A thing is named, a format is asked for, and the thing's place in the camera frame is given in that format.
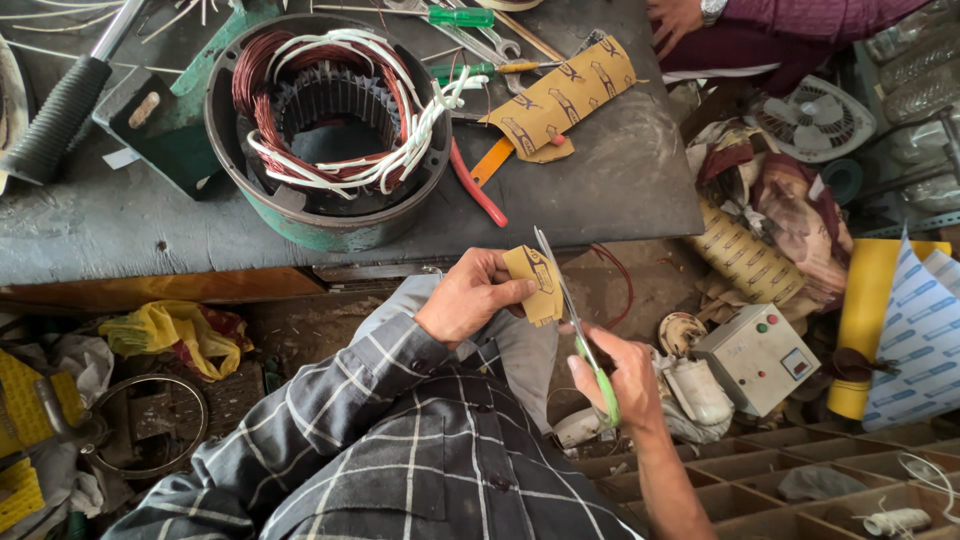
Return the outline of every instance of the maroon sleeve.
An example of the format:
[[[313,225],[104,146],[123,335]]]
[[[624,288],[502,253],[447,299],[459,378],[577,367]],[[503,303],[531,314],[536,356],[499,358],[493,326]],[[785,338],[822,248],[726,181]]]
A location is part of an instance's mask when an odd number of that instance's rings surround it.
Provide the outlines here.
[[[721,20],[831,43],[870,37],[929,0],[728,0]]]

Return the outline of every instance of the gray workbench surface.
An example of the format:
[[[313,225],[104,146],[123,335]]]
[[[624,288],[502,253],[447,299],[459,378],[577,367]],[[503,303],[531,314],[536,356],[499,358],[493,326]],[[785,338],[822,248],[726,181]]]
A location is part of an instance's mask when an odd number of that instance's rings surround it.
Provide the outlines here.
[[[290,12],[305,11],[307,6],[305,0],[290,0]],[[0,14],[41,9],[29,0],[5,0]],[[171,9],[154,15],[148,27],[169,19]],[[626,49],[637,78],[650,82],[634,85],[569,130],[576,147],[569,158],[539,165],[513,157],[504,163],[484,190],[510,219],[506,229],[494,225],[447,168],[417,225],[399,241],[349,255],[317,252],[275,233],[229,181],[206,187],[208,200],[197,202],[140,161],[110,170],[101,156],[122,146],[94,127],[63,162],[55,184],[37,187],[11,181],[0,197],[0,285],[449,258],[470,246],[535,245],[534,225],[544,229],[554,249],[700,233],[703,221],[693,178],[667,113],[645,10],[639,1],[545,0],[516,15],[565,55],[572,54],[592,29],[607,31]],[[114,60],[183,69],[228,11],[221,8],[218,15],[208,10],[204,28],[197,9],[148,45],[130,35]],[[379,25],[376,13],[351,16]],[[385,17],[388,31],[421,57],[454,46],[419,20]],[[50,21],[29,22],[51,26]],[[10,21],[0,23],[8,39],[72,53],[88,50],[102,29],[98,25],[79,33],[46,35],[12,29]],[[525,56],[547,60],[504,25],[497,24],[496,29],[516,39]],[[20,59],[39,102],[72,64],[27,51],[20,51]],[[116,68],[109,86],[126,73],[127,69]],[[502,80],[491,85],[491,97],[494,108],[509,99]],[[470,111],[487,110],[483,91],[473,92],[468,102]],[[500,133],[493,127],[457,126],[455,136],[471,166]]]

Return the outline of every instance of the gray electrical box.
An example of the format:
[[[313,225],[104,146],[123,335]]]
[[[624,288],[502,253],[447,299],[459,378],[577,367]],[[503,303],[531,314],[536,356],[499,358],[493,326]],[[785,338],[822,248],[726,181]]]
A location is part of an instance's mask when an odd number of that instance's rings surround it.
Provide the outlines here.
[[[691,349],[736,409],[766,416],[820,361],[773,304],[744,306]]]

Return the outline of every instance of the wristwatch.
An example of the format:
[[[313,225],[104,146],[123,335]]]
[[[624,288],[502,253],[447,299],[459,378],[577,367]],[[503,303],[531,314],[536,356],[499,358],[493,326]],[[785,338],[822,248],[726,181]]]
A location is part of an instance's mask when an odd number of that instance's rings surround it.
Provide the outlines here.
[[[700,0],[700,11],[704,14],[704,26],[713,26],[726,6],[727,0]]]

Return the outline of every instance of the white fan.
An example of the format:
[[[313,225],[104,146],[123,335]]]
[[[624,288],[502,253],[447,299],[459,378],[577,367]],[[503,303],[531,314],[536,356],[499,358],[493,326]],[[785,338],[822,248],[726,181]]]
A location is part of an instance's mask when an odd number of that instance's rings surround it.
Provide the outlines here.
[[[784,153],[808,163],[835,160],[876,130],[874,117],[850,94],[810,76],[784,98],[760,96],[750,114],[748,124],[772,136]]]

